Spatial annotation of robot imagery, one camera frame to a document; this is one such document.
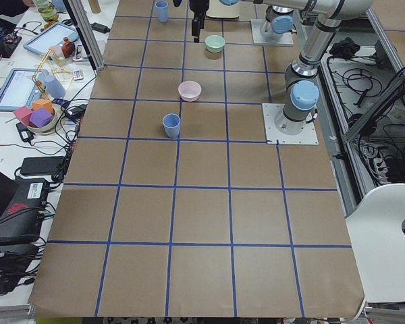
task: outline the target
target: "small bowl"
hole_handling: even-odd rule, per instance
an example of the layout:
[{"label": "small bowl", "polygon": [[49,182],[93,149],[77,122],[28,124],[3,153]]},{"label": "small bowl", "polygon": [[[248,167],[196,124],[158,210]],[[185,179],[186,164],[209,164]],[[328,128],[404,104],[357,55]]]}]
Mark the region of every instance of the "small bowl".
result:
[{"label": "small bowl", "polygon": [[54,133],[54,127],[55,127],[55,124],[57,123],[58,119],[59,119],[59,117],[58,117],[57,110],[54,109],[53,118],[51,118],[51,121],[47,125],[45,125],[41,128],[28,125],[27,128],[35,134],[49,135],[49,134]]},{"label": "small bowl", "polygon": [[195,81],[185,81],[178,86],[178,93],[185,101],[195,101],[201,94],[201,86]]},{"label": "small bowl", "polygon": [[205,39],[205,47],[211,53],[222,52],[225,46],[225,39],[219,35],[210,35]]}]

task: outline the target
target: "toy block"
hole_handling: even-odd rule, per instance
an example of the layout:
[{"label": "toy block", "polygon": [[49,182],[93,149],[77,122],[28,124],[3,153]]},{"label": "toy block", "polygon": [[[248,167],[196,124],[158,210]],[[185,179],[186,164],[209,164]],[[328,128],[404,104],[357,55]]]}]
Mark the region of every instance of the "toy block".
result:
[{"label": "toy block", "polygon": [[47,111],[45,108],[41,107],[33,111],[32,116],[30,117],[30,122],[37,128],[41,128],[47,125],[52,118],[53,114]]},{"label": "toy block", "polygon": [[18,119],[23,125],[27,126],[30,123],[30,117],[33,111],[27,106],[22,106],[13,111],[16,119]]},{"label": "toy block", "polygon": [[38,99],[32,102],[33,110],[45,108],[50,113],[54,113],[53,103],[48,99]]}]

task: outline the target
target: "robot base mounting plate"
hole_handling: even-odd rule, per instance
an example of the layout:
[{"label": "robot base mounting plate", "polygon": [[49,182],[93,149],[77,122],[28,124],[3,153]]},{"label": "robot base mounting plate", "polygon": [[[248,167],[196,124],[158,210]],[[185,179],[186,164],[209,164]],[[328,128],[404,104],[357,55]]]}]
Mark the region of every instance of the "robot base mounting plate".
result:
[{"label": "robot base mounting plate", "polygon": [[318,145],[314,123],[305,124],[303,131],[297,135],[288,135],[277,129],[275,117],[283,108],[283,103],[263,103],[267,144]]},{"label": "robot base mounting plate", "polygon": [[252,26],[252,37],[254,40],[254,45],[273,45],[283,47],[292,47],[294,45],[292,35],[290,32],[282,34],[282,36],[279,39],[267,40],[260,33],[260,29],[263,24],[264,24],[263,19],[252,19],[250,21],[250,25]]}]

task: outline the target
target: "white table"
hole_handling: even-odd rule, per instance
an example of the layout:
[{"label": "white table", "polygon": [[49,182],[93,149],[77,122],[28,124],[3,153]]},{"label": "white table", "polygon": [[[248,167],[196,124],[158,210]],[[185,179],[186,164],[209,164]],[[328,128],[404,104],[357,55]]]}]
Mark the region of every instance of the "white table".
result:
[{"label": "white table", "polygon": [[[98,14],[91,13],[91,10],[88,6],[87,0],[83,0],[82,3],[86,8],[88,19],[91,22],[98,22],[100,24],[104,24],[108,27],[111,27],[113,23],[113,18],[115,12],[117,10],[117,6],[119,0],[99,0],[101,4],[102,12]],[[62,21],[63,19],[67,19],[69,16],[67,14],[60,14],[59,20]],[[40,14],[37,12],[36,8],[30,8],[23,16],[22,20],[18,24],[18,26],[22,26],[25,22],[29,21],[42,21]],[[31,29],[34,28],[36,24],[29,24],[27,28]],[[18,48],[15,50],[13,55],[9,59],[2,59],[0,61],[0,87],[3,85],[5,78],[7,77],[8,73],[12,68],[35,68],[40,60],[41,57],[31,53],[25,48],[23,48],[23,44],[30,40],[34,35],[30,32],[25,30],[21,30],[18,35],[22,36],[22,42],[18,45]],[[107,41],[109,34],[102,34],[100,32],[94,32],[94,35],[98,41]],[[67,88],[66,95],[64,99],[71,99],[90,79],[95,76],[90,63],[88,61],[83,62],[69,62],[66,65],[66,70],[83,70],[84,72],[84,79],[79,81],[73,81],[70,83],[69,87]],[[88,99],[90,98],[90,93],[93,87],[94,81],[92,81],[88,86],[84,87],[81,93],[78,95],[78,99]],[[25,147],[30,147],[28,143],[23,143],[20,140],[18,132],[16,130],[17,120],[14,119],[14,115],[12,112],[0,112],[0,144],[18,144]],[[67,130],[72,129],[74,124],[67,121],[64,123],[65,128]],[[34,140],[32,142],[37,142],[41,140],[54,140],[55,142],[65,144],[65,142],[58,137],[56,134],[48,135],[48,136],[39,136],[35,135]],[[40,150],[46,153],[54,153],[56,152],[59,147],[56,144],[44,144],[40,146],[36,146]],[[27,148],[19,148],[16,146],[0,146],[0,172],[7,175],[9,178],[14,178],[14,171],[19,166],[21,166],[24,157],[40,157],[44,156],[36,150],[31,150]],[[50,193],[48,196],[48,201],[52,203],[54,206],[57,206],[59,196],[61,190],[60,188],[55,190],[54,192]],[[47,239],[49,230],[51,228],[52,219],[45,220],[42,225],[42,229],[40,235]],[[28,297],[32,291],[33,285],[29,286],[20,286],[17,287],[13,292],[10,292],[4,296],[0,296],[0,306],[19,306],[19,305],[26,305],[28,304]],[[18,324],[25,324],[31,323],[32,319],[1,319],[0,323],[18,323]]]}]

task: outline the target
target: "light green bowl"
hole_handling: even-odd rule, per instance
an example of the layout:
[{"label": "light green bowl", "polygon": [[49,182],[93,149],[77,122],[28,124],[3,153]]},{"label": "light green bowl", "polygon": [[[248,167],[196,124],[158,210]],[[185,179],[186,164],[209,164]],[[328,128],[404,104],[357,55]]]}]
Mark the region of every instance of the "light green bowl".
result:
[{"label": "light green bowl", "polygon": [[219,35],[210,35],[205,39],[205,47],[209,52],[222,52],[225,46],[225,39]]}]

